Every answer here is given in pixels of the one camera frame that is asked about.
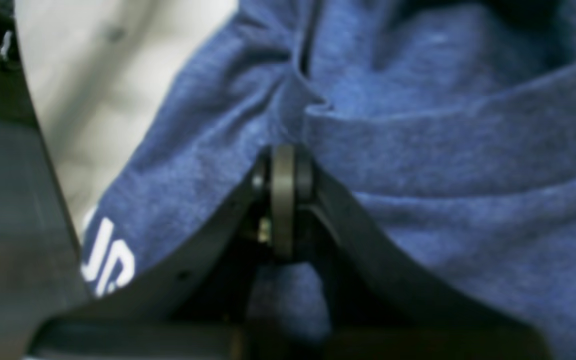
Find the black plastic part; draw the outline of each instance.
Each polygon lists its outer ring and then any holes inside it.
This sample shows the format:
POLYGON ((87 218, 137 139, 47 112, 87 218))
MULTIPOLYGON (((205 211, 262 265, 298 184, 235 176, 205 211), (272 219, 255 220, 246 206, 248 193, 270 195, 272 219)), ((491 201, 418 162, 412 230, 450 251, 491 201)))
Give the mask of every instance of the black plastic part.
POLYGON ((294 146, 277 146, 270 166, 270 241, 275 257, 282 262, 290 262, 294 253, 296 157, 294 146))
POLYGON ((80 307, 74 319, 164 320, 204 283, 235 239, 254 203, 252 172, 190 239, 130 285, 80 307))
POLYGON ((391 242, 352 194, 321 169, 311 212, 375 296, 416 326, 524 327, 452 289, 391 242))
MULTIPOLYGON (((116 319, 126 324, 135 319, 172 319, 185 322, 183 326, 206 322, 249 326, 245 310, 256 266, 272 259, 272 249, 250 235, 268 212, 267 196, 259 196, 265 186, 255 180, 267 178, 268 166, 259 162, 268 161, 267 153, 261 154, 201 230, 158 266, 126 288, 46 324, 30 349, 32 354, 47 354, 46 349, 55 344, 74 349, 76 345, 67 336, 72 332, 64 329, 82 324, 82 320, 100 324, 96 322, 116 319)), ((252 326, 252 358, 550 359, 544 340, 530 326, 452 289, 398 249, 352 194, 301 150, 297 152, 297 173, 302 182, 295 187, 301 186, 304 200, 294 214, 294 260, 311 262, 318 272, 335 331, 324 348, 300 352, 295 348, 297 342, 282 339, 276 328, 252 326), (311 174, 300 177, 308 168, 311 174), (306 196, 309 183, 313 186, 306 196)), ((100 326, 117 329, 112 323, 100 326)), ((140 342, 141 330, 132 326, 128 328, 134 332, 125 336, 144 349, 148 342, 140 342)), ((98 344, 94 351, 117 353, 115 359, 127 354, 118 345, 126 343, 122 337, 106 336, 107 342, 102 344, 92 340, 103 336, 99 328, 77 329, 80 333, 74 338, 98 344)), ((224 349, 224 337, 217 334, 205 341, 185 332, 178 334, 183 344, 192 344, 192 339, 201 344, 214 341, 217 348, 224 349)), ((212 336, 201 330, 199 335, 212 336)), ((149 338, 154 344, 160 341, 149 338)), ((169 349, 167 340, 162 341, 163 348, 169 349)), ((170 349, 178 353, 170 353, 169 359, 194 354, 192 348, 170 349)))
POLYGON ((53 321, 28 354, 50 360, 246 360, 247 337, 237 326, 53 321))
POLYGON ((295 160, 295 187, 297 201, 307 203, 313 198, 315 174, 311 154, 303 147, 297 146, 295 160))
POLYGON ((341 330, 325 360, 548 360, 544 341, 527 328, 398 328, 341 330))

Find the blue sweatshirt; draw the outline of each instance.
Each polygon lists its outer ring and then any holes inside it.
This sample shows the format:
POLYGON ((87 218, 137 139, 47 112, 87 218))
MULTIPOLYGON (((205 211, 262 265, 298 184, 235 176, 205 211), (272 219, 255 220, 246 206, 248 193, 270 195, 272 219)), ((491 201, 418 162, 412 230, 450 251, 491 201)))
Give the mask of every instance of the blue sweatshirt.
MULTIPOLYGON (((160 262, 285 142, 419 264, 576 360, 576 0, 242 0, 101 198, 91 289, 160 262)), ((261 269, 248 315, 330 331, 306 264, 261 269)))

